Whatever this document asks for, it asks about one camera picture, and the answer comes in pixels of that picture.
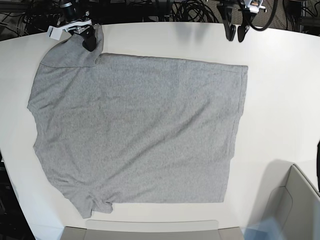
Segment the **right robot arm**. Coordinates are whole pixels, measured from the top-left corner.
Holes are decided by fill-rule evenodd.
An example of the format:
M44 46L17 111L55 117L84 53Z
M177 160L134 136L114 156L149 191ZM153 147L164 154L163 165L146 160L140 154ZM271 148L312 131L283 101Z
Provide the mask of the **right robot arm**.
M64 31L82 37L82 46L89 52L97 47L95 25L90 19L89 11L84 11L79 0L60 0L58 7L62 10Z

